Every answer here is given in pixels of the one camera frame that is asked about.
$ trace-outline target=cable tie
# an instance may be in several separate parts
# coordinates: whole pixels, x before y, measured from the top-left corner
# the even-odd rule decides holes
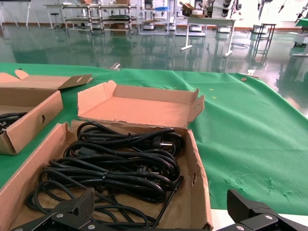
[[[131,138],[131,133],[128,133],[128,145],[130,145],[130,138]]]
[[[116,155],[117,155],[117,151],[115,152],[115,159],[114,159],[114,161],[116,161]]]
[[[107,170],[107,172],[103,173],[103,177],[102,177],[102,180],[103,180],[103,184],[105,184],[105,179],[106,179],[106,175],[108,174],[109,170]]]

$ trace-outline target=workbench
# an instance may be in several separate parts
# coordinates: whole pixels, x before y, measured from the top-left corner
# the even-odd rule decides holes
[[[224,18],[187,18],[187,27],[186,27],[186,43],[185,47],[181,48],[181,51],[187,50],[192,47],[192,45],[188,45],[188,36],[189,36],[189,25],[190,24],[198,24],[198,25],[217,25],[217,26],[230,26],[231,27],[231,35],[230,35],[230,43],[228,45],[228,52],[225,53],[224,57],[228,57],[232,54],[231,45],[234,34],[234,25],[235,19],[224,19]]]
[[[63,90],[64,110],[19,155],[0,156],[0,186],[57,123],[77,119],[81,90],[108,80],[174,90],[199,88],[205,95],[205,110],[189,128],[208,177],[211,207],[226,209],[227,189],[234,188],[278,213],[308,215],[308,121],[262,81],[242,74],[0,64],[1,71],[11,75],[19,68],[34,75],[92,73],[94,80]]]

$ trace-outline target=black clamp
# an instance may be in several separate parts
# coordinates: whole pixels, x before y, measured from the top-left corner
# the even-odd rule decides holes
[[[219,231],[308,231],[308,227],[281,217],[265,203],[245,199],[236,190],[227,192],[228,214],[235,224]]]
[[[183,177],[176,183],[174,192]],[[265,203],[247,200],[236,190],[228,190],[227,208],[235,224],[219,231],[308,231],[308,227],[281,217]],[[116,231],[102,223],[91,221],[94,211],[94,189],[88,188],[81,197],[60,202],[50,213],[29,223],[14,228],[12,231]],[[203,229],[155,229],[153,231],[205,231]]]

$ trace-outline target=green floor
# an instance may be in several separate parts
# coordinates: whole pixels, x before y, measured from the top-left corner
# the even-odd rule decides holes
[[[255,37],[251,33],[236,32],[233,54],[223,58],[228,40],[225,35],[209,30],[207,37],[192,37],[193,47],[180,52],[185,37],[110,35],[100,31],[88,32],[48,30],[47,27],[6,26],[0,30],[0,62],[31,64],[70,64],[122,68],[163,69],[247,73],[255,70],[271,88],[286,98],[303,114],[308,115],[306,91],[307,58],[291,57],[303,48],[293,48],[294,35],[275,33],[269,52],[254,56]]]

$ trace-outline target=stool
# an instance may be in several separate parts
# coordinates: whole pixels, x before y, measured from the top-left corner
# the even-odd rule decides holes
[[[54,16],[55,19],[55,24],[54,24],[54,29],[59,29],[60,25],[57,23],[57,16],[59,15],[59,13],[51,13],[50,15]]]
[[[270,26],[268,37],[262,36],[263,29],[264,29],[265,26]],[[270,45],[271,39],[273,38],[273,35],[274,35],[275,26],[276,26],[276,24],[269,24],[269,23],[262,23],[261,24],[261,27],[260,27],[260,30],[259,30],[259,33],[258,33],[258,37],[257,37],[257,47],[259,46],[260,40],[267,40],[268,42],[266,43],[266,46],[268,45],[268,43]]]

